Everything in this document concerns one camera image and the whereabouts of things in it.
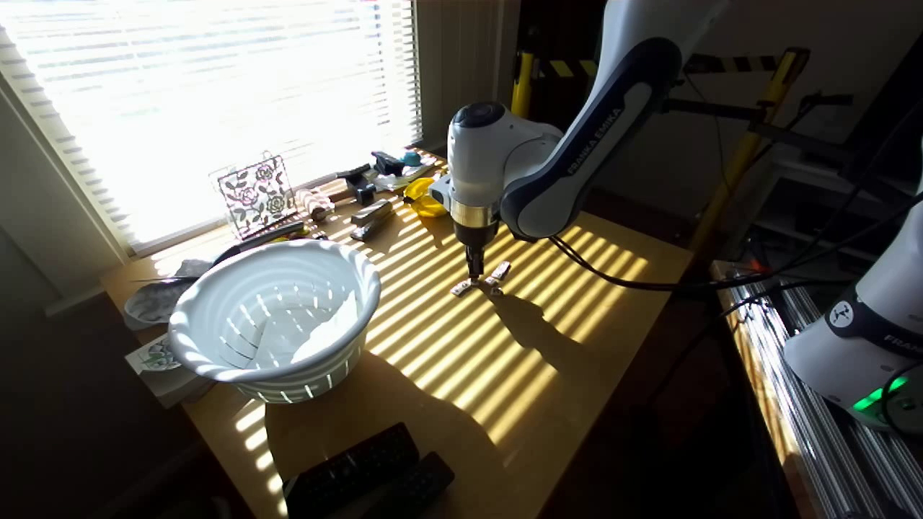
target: white bowl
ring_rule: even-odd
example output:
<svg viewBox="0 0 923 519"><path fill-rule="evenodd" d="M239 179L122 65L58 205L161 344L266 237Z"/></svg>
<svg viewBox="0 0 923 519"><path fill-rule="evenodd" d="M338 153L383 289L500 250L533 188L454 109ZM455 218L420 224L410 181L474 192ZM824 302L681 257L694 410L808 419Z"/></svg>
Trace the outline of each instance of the white bowl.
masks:
<svg viewBox="0 0 923 519"><path fill-rule="evenodd" d="M270 243L198 276L171 315L177 358L268 403L338 385L364 348L380 282L338 243Z"/></svg>

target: window blinds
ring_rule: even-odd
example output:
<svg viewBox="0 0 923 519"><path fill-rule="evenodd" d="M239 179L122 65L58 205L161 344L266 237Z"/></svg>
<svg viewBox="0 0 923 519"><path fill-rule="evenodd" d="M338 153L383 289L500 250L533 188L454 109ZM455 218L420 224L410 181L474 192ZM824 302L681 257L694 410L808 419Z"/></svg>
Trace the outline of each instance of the window blinds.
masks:
<svg viewBox="0 0 923 519"><path fill-rule="evenodd" d="M216 175L304 184L420 137L412 0L7 0L0 68L113 233L224 223Z"/></svg>

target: wooden table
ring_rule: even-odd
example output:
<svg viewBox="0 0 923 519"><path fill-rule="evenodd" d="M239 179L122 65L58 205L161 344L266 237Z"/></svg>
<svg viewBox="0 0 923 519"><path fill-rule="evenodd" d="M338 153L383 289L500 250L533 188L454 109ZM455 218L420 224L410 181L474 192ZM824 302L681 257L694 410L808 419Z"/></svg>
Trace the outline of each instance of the wooden table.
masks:
<svg viewBox="0 0 923 519"><path fill-rule="evenodd" d="M539 517L667 293L614 289L550 243L501 231L487 248L487 270L501 259L514 266L501 293L454 297L464 259L449 224L420 223L397 198L394 214L380 237L354 243L377 266L383 290L343 385L295 407L216 385L185 401L185 411L257 517L286 517L282 482L394 420L455 472L436 517ZM227 240L219 231L138 259L105 284L122 308L141 282L174 274L180 259L216 257ZM348 227L332 240L353 243ZM630 280L673 282L689 266L687 250L589 214L565 240Z"/></svg>

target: plastic bowl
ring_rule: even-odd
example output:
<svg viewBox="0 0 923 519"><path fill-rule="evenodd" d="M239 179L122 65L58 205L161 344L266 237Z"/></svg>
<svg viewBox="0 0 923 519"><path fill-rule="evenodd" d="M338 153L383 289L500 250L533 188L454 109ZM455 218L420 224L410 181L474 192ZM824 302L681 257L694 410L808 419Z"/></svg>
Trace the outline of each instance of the plastic bowl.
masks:
<svg viewBox="0 0 923 519"><path fill-rule="evenodd" d="M171 315L177 358L268 403L334 388L364 348L380 282L322 240L270 243L198 276Z"/></svg>

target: robotic arm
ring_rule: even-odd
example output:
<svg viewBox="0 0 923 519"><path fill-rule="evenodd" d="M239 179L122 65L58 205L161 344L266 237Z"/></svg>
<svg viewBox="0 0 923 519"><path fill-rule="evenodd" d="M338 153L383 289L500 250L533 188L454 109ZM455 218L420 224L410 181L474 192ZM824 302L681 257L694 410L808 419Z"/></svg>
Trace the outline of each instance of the robotic arm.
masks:
<svg viewBox="0 0 923 519"><path fill-rule="evenodd" d="M455 113L443 201L469 280L481 276L500 223L521 240L543 240L576 218L604 162L658 109L722 8L725 0L608 0L596 77L565 132L493 101Z"/></svg>

